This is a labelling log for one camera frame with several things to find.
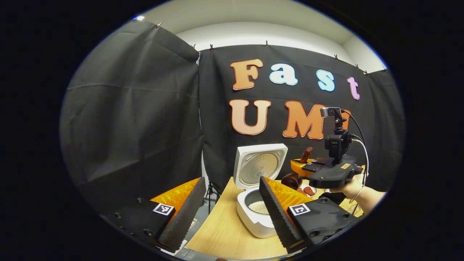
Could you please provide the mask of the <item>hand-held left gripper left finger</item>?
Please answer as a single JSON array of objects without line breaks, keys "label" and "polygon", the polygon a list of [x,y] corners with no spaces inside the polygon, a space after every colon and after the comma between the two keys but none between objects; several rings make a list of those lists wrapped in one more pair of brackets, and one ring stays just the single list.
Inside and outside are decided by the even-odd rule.
[{"label": "hand-held left gripper left finger", "polygon": [[152,199],[139,197],[103,215],[103,219],[136,241],[174,253],[202,205],[205,178],[199,177]]}]

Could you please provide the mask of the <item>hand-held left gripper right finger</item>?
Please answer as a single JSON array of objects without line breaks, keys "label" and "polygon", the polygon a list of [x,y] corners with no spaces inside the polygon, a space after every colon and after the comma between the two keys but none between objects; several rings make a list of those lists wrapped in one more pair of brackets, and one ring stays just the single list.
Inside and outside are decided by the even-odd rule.
[{"label": "hand-held left gripper right finger", "polygon": [[289,253],[324,245],[353,228],[359,218],[328,197],[311,199],[280,182],[260,178],[260,195]]}]

